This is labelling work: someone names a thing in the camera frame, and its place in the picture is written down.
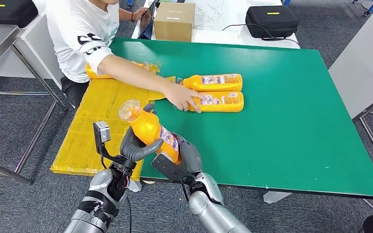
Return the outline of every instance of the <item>green tabletop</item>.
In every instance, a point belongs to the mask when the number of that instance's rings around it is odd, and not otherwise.
[[[239,73],[240,113],[156,101],[162,125],[194,143],[219,184],[373,198],[373,163],[316,50],[115,39],[113,53],[160,75]],[[141,177],[164,178],[145,159]]]

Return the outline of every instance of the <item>floor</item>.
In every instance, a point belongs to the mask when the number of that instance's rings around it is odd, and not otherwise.
[[[143,5],[134,0],[133,9]],[[329,67],[365,23],[359,4],[349,0],[293,0],[291,9],[300,18],[297,38],[302,48],[318,49]],[[122,23],[121,36],[130,37],[134,24]],[[0,90],[43,90],[34,79],[0,77]],[[46,110],[49,97],[0,96],[0,163],[10,169],[26,150]],[[0,175],[0,233],[62,232],[69,223],[91,180],[86,176],[54,174],[49,170],[72,121],[55,109],[22,174],[34,178],[25,186]],[[373,116],[368,118],[373,129]],[[373,160],[373,146],[357,124]],[[292,194],[275,204],[265,204],[264,191],[221,188],[226,206],[253,232],[338,233],[358,232],[373,210],[359,199]],[[130,193],[133,232],[204,232],[187,209],[178,184],[146,185]],[[128,232],[128,207],[109,232]]]

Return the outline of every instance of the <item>black case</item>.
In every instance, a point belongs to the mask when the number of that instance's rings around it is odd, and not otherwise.
[[[299,20],[288,6],[251,6],[245,17],[247,25],[252,37],[255,38],[273,38],[273,37],[288,37],[297,31]]]
[[[37,15],[38,9],[32,0],[0,0],[0,24],[16,24],[24,28]]]

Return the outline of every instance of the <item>tablet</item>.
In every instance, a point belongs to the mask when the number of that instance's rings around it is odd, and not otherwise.
[[[155,2],[149,6],[148,10],[142,15],[139,22],[138,39],[151,39],[153,27],[153,15],[155,13]]]

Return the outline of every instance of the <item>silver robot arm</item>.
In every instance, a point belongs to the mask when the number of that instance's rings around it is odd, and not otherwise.
[[[104,121],[94,123],[94,133],[97,153],[112,160],[112,164],[92,178],[89,189],[65,233],[106,233],[126,198],[129,178],[136,166],[136,163],[129,159],[130,156],[109,155],[105,142],[111,139],[111,135],[109,126]],[[132,148],[134,153],[126,151],[128,153],[125,155],[138,154],[138,148]]]
[[[208,233],[251,233],[225,206],[215,179],[202,171],[201,156],[196,147],[182,136],[173,133],[179,143],[182,162],[179,166],[160,154],[152,166],[170,181],[187,184],[189,209]]]
[[[105,233],[126,198],[126,187],[112,197],[108,188],[114,183],[111,169],[98,172],[75,211],[65,233]]]
[[[206,192],[197,190],[189,196],[189,209],[208,233],[251,233],[223,204],[222,195],[211,175],[200,172],[196,182],[202,182]]]

